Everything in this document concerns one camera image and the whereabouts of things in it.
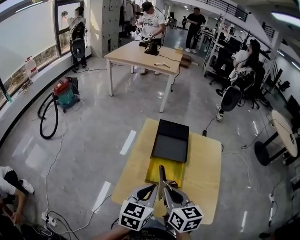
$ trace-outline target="power strip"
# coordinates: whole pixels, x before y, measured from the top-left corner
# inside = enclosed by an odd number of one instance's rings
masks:
[[[44,212],[42,213],[42,220],[45,222],[48,221],[53,227],[56,227],[57,225],[57,221],[52,217],[46,216]]]

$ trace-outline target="white sneaker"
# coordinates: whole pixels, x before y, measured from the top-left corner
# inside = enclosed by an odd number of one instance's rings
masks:
[[[220,107],[221,107],[221,105],[219,105],[219,104],[216,104],[216,105],[215,105],[215,108],[216,108],[217,111],[220,110]]]
[[[218,113],[217,113],[217,121],[219,121],[219,122],[222,121],[223,115],[224,115],[224,114],[218,112]]]
[[[30,194],[34,194],[33,186],[30,183],[28,183],[28,181],[26,181],[25,179],[22,179],[22,187]]]
[[[141,75],[145,75],[147,72],[148,72],[148,69],[145,69],[145,68],[140,70]]]

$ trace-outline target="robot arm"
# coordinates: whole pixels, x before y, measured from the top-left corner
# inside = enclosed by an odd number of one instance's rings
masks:
[[[159,167],[159,184],[147,184],[133,190],[127,200],[124,200],[120,211],[119,225],[140,231],[151,219],[154,203],[163,198],[166,206],[168,224],[177,232],[184,233],[199,227],[203,213],[195,206],[188,196],[178,190],[174,181],[165,177],[165,169]]]

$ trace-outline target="gray floor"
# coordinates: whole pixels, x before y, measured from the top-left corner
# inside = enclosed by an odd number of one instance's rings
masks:
[[[88,60],[88,67],[105,68],[105,60],[92,58]],[[0,149],[1,165],[14,168],[20,178],[27,179],[35,188],[35,195],[29,197],[25,207],[26,218],[41,223],[41,213],[47,209],[45,176],[60,149],[61,132],[61,151],[47,178],[47,192],[50,210],[62,214],[73,230],[87,224],[105,181],[112,184],[109,194],[113,191],[147,118],[175,121],[190,126],[191,132],[201,134],[216,115],[215,103],[219,103],[221,97],[215,89],[219,85],[210,86],[200,67],[191,65],[190,69],[180,70],[164,113],[159,113],[159,107],[166,75],[154,76],[150,71],[142,76],[137,69],[131,74],[129,66],[113,66],[114,96],[110,97],[105,84],[106,71],[77,75],[70,72],[68,76],[79,79],[82,101],[66,114],[59,111],[59,127],[51,140],[41,138],[39,120],[34,120],[36,110],[52,87],[43,94],[21,117]],[[275,189],[278,210],[271,230],[300,210],[299,194],[295,195],[293,205],[290,201],[289,184],[299,162],[284,167],[280,158],[264,167],[256,160],[253,145],[245,150],[240,148],[249,145],[265,128],[270,118],[267,114],[269,112],[263,106],[260,110],[251,109],[251,104],[246,102],[243,107],[226,113],[222,122],[212,121],[208,137],[224,145],[217,209],[213,223],[192,232],[192,239],[258,239],[260,232],[269,230],[270,201],[267,195],[280,180]],[[46,133],[54,125],[52,116],[54,108],[47,112]],[[266,129],[267,132],[260,134],[258,140],[264,142],[275,132],[270,125]],[[120,150],[131,130],[137,135],[128,153],[121,155]],[[270,144],[268,149],[272,155],[279,147]],[[232,153],[244,157],[246,163]],[[77,236],[89,239],[108,231],[119,211],[120,206],[107,199],[99,213],[93,216],[86,228],[77,232]],[[247,217],[242,228],[244,215]],[[64,231],[63,226],[56,229]]]

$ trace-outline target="hand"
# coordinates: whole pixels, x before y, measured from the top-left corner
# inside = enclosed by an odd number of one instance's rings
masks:
[[[18,212],[14,212],[12,218],[13,218],[14,225],[19,224],[20,221],[22,220],[22,214]]]

